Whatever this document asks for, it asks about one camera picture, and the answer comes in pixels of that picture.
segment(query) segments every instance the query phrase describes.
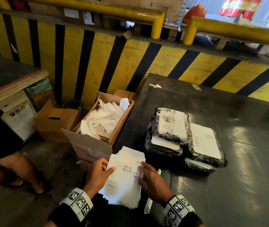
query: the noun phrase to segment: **plastic wrap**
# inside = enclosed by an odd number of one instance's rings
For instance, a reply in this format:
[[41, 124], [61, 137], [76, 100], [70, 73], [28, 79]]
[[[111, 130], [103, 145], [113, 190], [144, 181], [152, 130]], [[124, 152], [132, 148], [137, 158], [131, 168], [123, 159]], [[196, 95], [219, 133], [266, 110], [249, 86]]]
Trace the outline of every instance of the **plastic wrap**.
[[147, 130], [147, 136], [146, 136], [146, 140], [145, 140], [146, 151], [169, 156], [169, 157], [181, 156], [183, 153], [182, 147], [179, 147], [179, 149], [170, 149], [170, 148], [167, 148], [165, 146], [153, 144], [151, 142], [152, 135], [153, 135], [152, 134], [152, 124], [153, 124], [153, 118], [150, 117], [150, 121], [148, 124], [148, 130]]
[[216, 168], [210, 164], [197, 162], [196, 160], [192, 160], [189, 158], [183, 159], [182, 162], [184, 163], [186, 167], [194, 169], [194, 170], [200, 170], [200, 171], [204, 171], [208, 173], [216, 171]]
[[180, 145], [189, 145], [192, 135], [188, 118], [189, 115], [183, 112], [157, 107], [154, 112], [152, 134]]
[[221, 145], [219, 144], [219, 141], [217, 139], [215, 130], [212, 129], [212, 128], [211, 128], [211, 130], [214, 133], [214, 137], [215, 137], [215, 140], [216, 140], [216, 144], [217, 144], [221, 159], [214, 158], [214, 157], [211, 157], [211, 156], [207, 156], [207, 155], [203, 155], [203, 154], [195, 152], [194, 147], [193, 147], [193, 142], [194, 142], [195, 137], [192, 135], [192, 133], [191, 133], [191, 136], [193, 136], [193, 139], [192, 139], [191, 143], [188, 146], [189, 151], [192, 154], [192, 156], [190, 156], [190, 158], [192, 160], [197, 160], [197, 161], [201, 161], [201, 162], [211, 164], [211, 165], [213, 165], [215, 167], [226, 167], [227, 164], [228, 164], [226, 156], [225, 156], [224, 152], [221, 149]]

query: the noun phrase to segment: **person's left hand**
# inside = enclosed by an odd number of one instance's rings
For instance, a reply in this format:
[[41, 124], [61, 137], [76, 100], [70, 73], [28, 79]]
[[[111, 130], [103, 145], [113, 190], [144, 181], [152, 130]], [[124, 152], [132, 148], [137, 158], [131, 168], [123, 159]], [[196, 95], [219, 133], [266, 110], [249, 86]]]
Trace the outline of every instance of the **person's left hand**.
[[83, 191], [90, 199], [104, 187], [108, 177], [116, 170], [115, 166], [106, 170], [107, 166], [108, 161], [105, 158], [100, 158], [94, 161], [89, 168]]

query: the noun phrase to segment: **hand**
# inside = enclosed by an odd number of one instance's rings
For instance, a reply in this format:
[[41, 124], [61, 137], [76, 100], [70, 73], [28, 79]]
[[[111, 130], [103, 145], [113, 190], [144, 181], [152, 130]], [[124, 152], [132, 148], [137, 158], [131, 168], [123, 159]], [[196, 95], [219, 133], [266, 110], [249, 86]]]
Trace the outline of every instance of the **hand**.
[[90, 199], [103, 188], [108, 177], [116, 170], [115, 166], [106, 170], [107, 166], [108, 161], [105, 158], [100, 158], [94, 161], [89, 168], [83, 190]]
[[147, 179], [145, 181], [143, 178], [139, 178], [141, 187], [151, 200], [164, 207], [174, 194], [155, 168], [145, 162], [142, 162], [142, 166], [139, 166], [139, 169]]

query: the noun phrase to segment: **red and yellow object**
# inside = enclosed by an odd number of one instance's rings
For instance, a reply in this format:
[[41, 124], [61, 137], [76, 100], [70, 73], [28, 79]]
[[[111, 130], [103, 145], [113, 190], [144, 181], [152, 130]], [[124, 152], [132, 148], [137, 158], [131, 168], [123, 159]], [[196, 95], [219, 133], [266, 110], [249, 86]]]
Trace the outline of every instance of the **red and yellow object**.
[[183, 22], [188, 23], [192, 16], [205, 18], [206, 9], [202, 5], [196, 5], [191, 7], [185, 15]]
[[254, 13], [257, 11], [262, 0], [254, 0], [250, 6], [243, 12], [243, 18], [252, 19]]
[[223, 6], [221, 7], [221, 10], [219, 11], [219, 14], [221, 16], [224, 16], [226, 15], [228, 9], [229, 9], [229, 6], [231, 4], [232, 0], [225, 0], [224, 3], [223, 3]]
[[232, 0], [226, 15], [228, 17], [237, 17], [239, 14], [242, 14], [253, 1], [254, 0]]

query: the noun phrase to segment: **orange hard hat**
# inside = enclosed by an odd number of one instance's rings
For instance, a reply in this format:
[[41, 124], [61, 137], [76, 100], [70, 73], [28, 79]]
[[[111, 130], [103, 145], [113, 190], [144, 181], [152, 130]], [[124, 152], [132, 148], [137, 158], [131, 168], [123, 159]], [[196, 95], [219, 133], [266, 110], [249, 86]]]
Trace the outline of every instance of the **orange hard hat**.
[[196, 6], [191, 7], [188, 10], [187, 14], [185, 15], [183, 22], [189, 23], [191, 16], [205, 18], [206, 17], [206, 9], [202, 5], [196, 5]]

